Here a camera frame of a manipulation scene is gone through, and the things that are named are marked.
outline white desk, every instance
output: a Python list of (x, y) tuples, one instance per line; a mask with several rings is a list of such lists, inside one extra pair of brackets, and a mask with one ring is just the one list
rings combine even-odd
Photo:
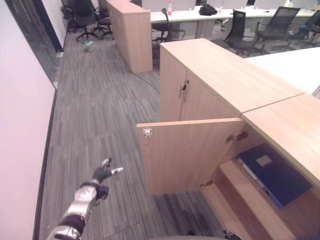
[[(184, 11), (173, 11), (172, 15), (168, 16), (170, 22), (197, 22), (195, 38), (200, 38), (203, 33), (204, 22), (210, 21), (212, 24), (211, 33), (213, 29), (214, 20), (216, 19), (231, 19), (233, 17), (232, 9), (223, 9), (221, 12), (218, 12), (215, 15), (211, 16), (202, 16), (199, 14), (201, 6), (195, 6), (194, 10), (184, 10)], [(276, 9), (253, 9), (253, 8), (244, 8), (240, 11), (246, 12), (247, 18), (271, 18)], [(301, 9), (297, 17), (310, 17), (314, 14), (314, 11), (307, 11)], [(166, 16), (161, 11), (152, 11), (150, 13), (151, 23), (163, 23), (166, 21)]]
[(320, 86), (320, 47), (246, 58), (250, 63), (282, 78), (307, 94), (316, 95)]

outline blue binder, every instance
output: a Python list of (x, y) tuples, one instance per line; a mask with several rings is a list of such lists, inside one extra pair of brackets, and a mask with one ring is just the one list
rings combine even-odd
[(278, 208), (283, 208), (312, 186), (268, 144), (240, 153), (237, 160)]

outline gray carpet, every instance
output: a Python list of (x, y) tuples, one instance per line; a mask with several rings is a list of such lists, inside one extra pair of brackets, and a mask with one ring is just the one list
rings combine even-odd
[(159, 60), (154, 71), (128, 67), (110, 37), (84, 52), (68, 33), (55, 81), (58, 92), (51, 131), (40, 239), (44, 240), (73, 200), (75, 190), (108, 157), (124, 172), (106, 181), (109, 196), (93, 210), (85, 240), (147, 240), (183, 235), (223, 237), (200, 192), (148, 195), (137, 123), (159, 120)]

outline open cabinet door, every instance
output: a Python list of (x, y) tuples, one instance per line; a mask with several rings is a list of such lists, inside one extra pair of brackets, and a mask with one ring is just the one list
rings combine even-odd
[(243, 126), (238, 117), (137, 124), (149, 193), (198, 191)]

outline door handle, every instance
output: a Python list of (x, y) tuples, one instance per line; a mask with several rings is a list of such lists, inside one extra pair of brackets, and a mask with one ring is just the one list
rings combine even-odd
[(183, 97), (182, 97), (182, 102), (185, 103), (186, 99), (187, 99), (187, 91), (188, 91), (188, 84), (189, 84), (189, 80), (185, 81), (185, 84), (183, 85), (182, 90), (184, 91), (183, 93)]
[(182, 92), (187, 91), (187, 86), (188, 86), (189, 80), (185, 81), (182, 86), (180, 86), (180, 91), (179, 91), (179, 99), (181, 99)]
[(184, 88), (184, 86), (180, 86), (179, 99), (181, 99), (183, 88)]

